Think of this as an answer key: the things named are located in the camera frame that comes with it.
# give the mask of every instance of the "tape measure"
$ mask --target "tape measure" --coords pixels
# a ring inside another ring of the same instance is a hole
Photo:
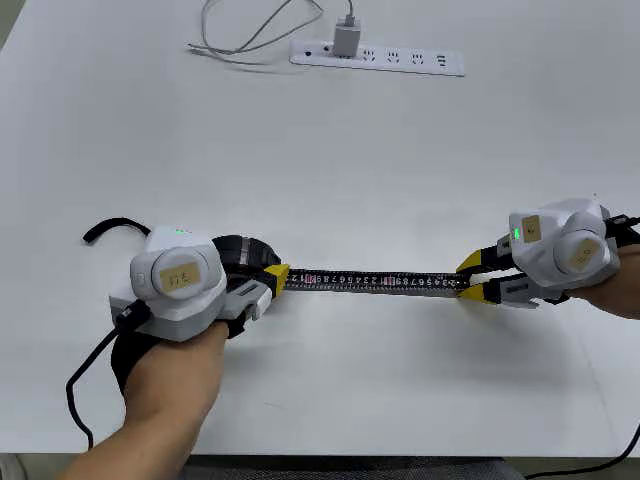
[[[289,270],[285,290],[456,297],[469,287],[470,275],[457,273]]]

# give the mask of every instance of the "table surface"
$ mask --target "table surface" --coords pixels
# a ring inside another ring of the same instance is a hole
[[[245,38],[258,3],[223,2],[212,41]],[[331,37],[325,3],[296,38]],[[466,78],[292,66],[286,42],[243,72],[185,52],[200,6],[29,0],[0,53],[0,451],[84,448],[64,383],[143,244],[82,245],[102,218],[251,235],[298,267],[452,271],[512,209],[639,213],[635,0],[358,2],[364,41],[460,51]],[[291,292],[229,344],[195,452],[614,455],[639,342],[580,301]],[[108,355],[77,392],[98,439],[118,427]]]

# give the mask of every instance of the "power outlet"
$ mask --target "power outlet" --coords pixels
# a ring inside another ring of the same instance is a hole
[[[400,53],[397,50],[387,50],[387,63],[400,63]]]
[[[353,58],[335,57],[331,42],[291,42],[291,63],[463,77],[462,55],[455,52],[360,45]]]

